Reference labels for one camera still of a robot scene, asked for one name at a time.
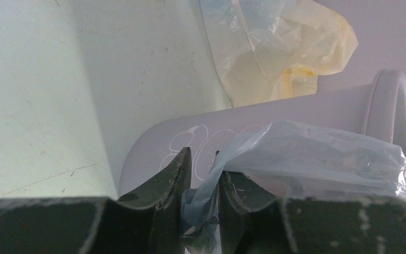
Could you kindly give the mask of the light blue trash bag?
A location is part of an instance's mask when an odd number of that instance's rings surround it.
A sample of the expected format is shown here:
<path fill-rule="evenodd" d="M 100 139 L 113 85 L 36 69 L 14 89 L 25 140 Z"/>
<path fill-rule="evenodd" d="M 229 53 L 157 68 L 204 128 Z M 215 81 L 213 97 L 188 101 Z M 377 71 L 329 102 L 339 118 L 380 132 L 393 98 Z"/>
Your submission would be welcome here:
<path fill-rule="evenodd" d="M 222 253 L 222 165 L 278 197 L 388 195 L 406 199 L 406 157 L 394 144 L 352 132 L 277 121 L 238 135 L 207 178 L 184 192 L 181 235 L 190 253 Z"/>

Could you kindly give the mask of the grey plastic trash bin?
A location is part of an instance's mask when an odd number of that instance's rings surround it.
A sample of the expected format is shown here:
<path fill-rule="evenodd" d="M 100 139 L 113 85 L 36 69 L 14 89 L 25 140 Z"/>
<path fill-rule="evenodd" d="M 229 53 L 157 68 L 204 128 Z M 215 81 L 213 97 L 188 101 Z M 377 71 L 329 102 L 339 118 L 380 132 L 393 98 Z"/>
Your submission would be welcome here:
<path fill-rule="evenodd" d="M 215 152 L 237 135 L 280 119 L 367 135 L 400 146 L 406 156 L 406 76 L 380 70 L 369 85 L 167 120 L 145 131 L 130 149 L 116 184 L 118 195 L 137 188 L 191 149 L 191 187 L 208 175 Z"/>

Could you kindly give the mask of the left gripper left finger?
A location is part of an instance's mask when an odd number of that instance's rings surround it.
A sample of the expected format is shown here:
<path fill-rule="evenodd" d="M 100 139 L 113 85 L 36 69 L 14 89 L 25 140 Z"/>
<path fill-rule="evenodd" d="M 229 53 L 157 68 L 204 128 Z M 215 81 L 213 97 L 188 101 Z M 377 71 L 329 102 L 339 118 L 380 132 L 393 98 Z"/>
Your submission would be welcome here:
<path fill-rule="evenodd" d="M 156 175 L 119 199 L 0 199 L 0 253 L 184 253 L 182 193 L 191 183 L 184 147 Z"/>

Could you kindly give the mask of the clear bag with yellow rim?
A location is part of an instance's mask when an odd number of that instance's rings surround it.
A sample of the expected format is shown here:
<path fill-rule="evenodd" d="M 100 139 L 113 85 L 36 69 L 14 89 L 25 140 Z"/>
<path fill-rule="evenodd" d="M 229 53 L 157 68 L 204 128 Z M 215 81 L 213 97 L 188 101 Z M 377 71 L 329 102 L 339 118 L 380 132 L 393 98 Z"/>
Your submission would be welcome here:
<path fill-rule="evenodd" d="M 344 70 L 358 40 L 315 1 L 200 1 L 211 54 L 234 107 L 314 94 Z"/>

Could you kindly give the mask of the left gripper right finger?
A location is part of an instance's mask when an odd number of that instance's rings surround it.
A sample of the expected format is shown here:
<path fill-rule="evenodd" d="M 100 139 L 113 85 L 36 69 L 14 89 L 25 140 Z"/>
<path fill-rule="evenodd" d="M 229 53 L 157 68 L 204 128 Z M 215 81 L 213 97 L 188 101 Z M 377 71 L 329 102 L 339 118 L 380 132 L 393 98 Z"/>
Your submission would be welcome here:
<path fill-rule="evenodd" d="M 222 165 L 222 253 L 406 253 L 406 199 L 278 197 Z"/>

